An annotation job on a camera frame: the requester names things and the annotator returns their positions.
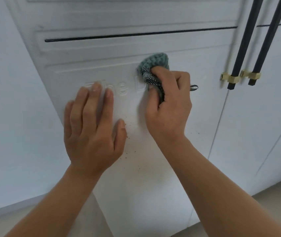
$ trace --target left hand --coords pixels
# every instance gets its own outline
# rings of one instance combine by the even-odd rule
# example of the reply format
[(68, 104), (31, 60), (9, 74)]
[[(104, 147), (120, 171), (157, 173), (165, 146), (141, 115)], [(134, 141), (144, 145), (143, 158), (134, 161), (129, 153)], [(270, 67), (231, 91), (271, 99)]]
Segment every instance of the left hand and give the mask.
[(92, 91), (81, 87), (76, 99), (67, 103), (64, 115), (64, 142), (71, 167), (89, 177), (100, 177), (124, 151), (126, 129), (119, 120), (115, 139), (112, 139), (113, 92), (106, 89), (103, 109), (97, 124), (97, 107), (101, 84)]

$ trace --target right hand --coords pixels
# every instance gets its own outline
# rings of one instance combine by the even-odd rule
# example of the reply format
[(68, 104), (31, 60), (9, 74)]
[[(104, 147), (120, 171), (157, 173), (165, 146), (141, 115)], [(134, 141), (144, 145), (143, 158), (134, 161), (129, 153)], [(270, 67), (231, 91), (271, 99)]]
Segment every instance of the right hand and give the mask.
[(161, 80), (165, 101), (159, 105), (158, 91), (153, 86), (149, 87), (146, 109), (148, 131), (158, 145), (182, 140), (192, 107), (190, 74), (169, 71), (160, 66), (153, 67), (151, 72)]

